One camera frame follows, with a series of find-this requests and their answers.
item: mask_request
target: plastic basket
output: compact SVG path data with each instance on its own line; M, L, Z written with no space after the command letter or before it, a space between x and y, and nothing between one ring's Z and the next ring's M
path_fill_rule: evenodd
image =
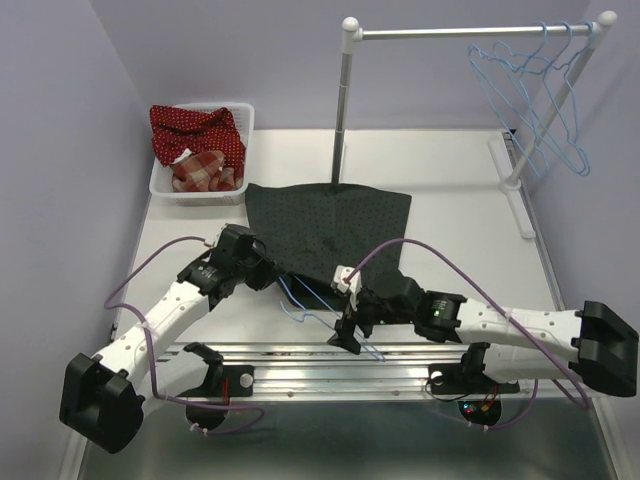
M244 201L251 175L251 137L253 136L253 120L255 110L248 103L187 103L175 105L185 110L198 112L214 112L222 107L228 108L233 114L240 139L247 148L244 157L244 181L242 187L232 192L174 192L171 185L173 172L169 167L163 167L156 158L153 162L149 191L154 197L163 198L178 205L237 205Z

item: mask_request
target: table surface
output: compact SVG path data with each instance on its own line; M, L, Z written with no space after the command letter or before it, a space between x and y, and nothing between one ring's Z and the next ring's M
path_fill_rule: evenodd
M506 306L553 309L536 244L520 237L488 148L497 130L350 131L342 181L407 193L413 197L406 236L449 256ZM331 175L333 132L263 130L253 136L250 180L268 187L326 182ZM152 199L135 257L140 264L165 242L184 235L213 238L226 223L247 225L244 204L181 207ZM152 262L128 287L127 302L146 311L175 276L202 252L197 242L178 244ZM425 289L478 297L429 252L403 247L400 268ZM179 342L325 342L319 322L298 324L280 308L283 294L244 286L196 322ZM135 322L122 314L118 334ZM378 327L371 340L416 341L410 326Z
M537 245L520 237L498 189L488 149L496 137L500 132L492 130L350 131L342 180L410 194L407 237L441 250L503 305L553 309ZM252 182L279 187L330 178L332 131L257 131L253 142ZM244 205L179 207L153 199L134 263L179 236L213 238L225 223L246 225ZM196 242L174 246L136 278L126 300L148 310L201 252ZM477 297L418 247L403 248L400 267L425 289ZM293 322L280 309L283 299L275 286L258 293L240 286L178 342L324 344L330 332L319 322ZM123 314L118 333L133 323ZM383 326L372 340L420 339L410 327ZM505 418L524 404L503 403ZM566 399L541 400L517 428L495 435L423 414L438 406L275 403L246 435L209 439L190 434L183 410L167 407L118 456L88 448L79 478L614 478L597 417L585 417Z

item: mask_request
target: lavender wall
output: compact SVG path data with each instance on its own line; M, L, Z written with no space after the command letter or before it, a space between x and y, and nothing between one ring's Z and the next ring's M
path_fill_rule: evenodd
M149 132L86 0L0 10L0 477L49 479L66 363L106 343L138 237Z
M588 0L91 0L147 105L246 101L258 128L332 128L342 19L369 29L578 20ZM530 44L515 42L516 45ZM348 125L497 126L469 40L357 46Z
M592 173L558 165L529 184L567 305L606 302L640 331L640 4L592 0L585 18L608 9L618 23L576 86ZM629 451L640 451L640 399L612 401Z

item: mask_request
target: plaid cloth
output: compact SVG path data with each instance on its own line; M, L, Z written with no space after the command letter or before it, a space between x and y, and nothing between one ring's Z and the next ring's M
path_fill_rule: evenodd
M228 109L202 113L154 105L149 117L153 151L162 165L173 170L174 191L235 190L242 186L245 146ZM193 154L175 162L186 149Z
M224 167L220 150L200 152L171 165L174 192L231 191L242 186L242 178L235 178L234 169Z

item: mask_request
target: white table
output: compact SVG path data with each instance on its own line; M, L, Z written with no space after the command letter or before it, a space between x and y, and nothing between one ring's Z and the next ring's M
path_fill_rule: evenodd
M350 131L342 181L413 197L406 236L449 256L498 302L553 309L552 295L534 241L520 237L504 195L498 190L489 149L500 132ZM254 135L251 181L282 187L326 182L331 173L333 132L265 130ZM247 225L244 205L180 207L152 199L135 258L138 265L165 242L184 235L215 237L225 223ZM182 243L166 251L130 285L126 300L151 308L202 246ZM403 247L400 267L425 289L477 294L429 252ZM274 285L256 293L244 286L189 328L179 342L325 342L318 322L297 324L283 314L284 297ZM120 318L118 334L135 319ZM373 341L416 341L410 326L378 327Z

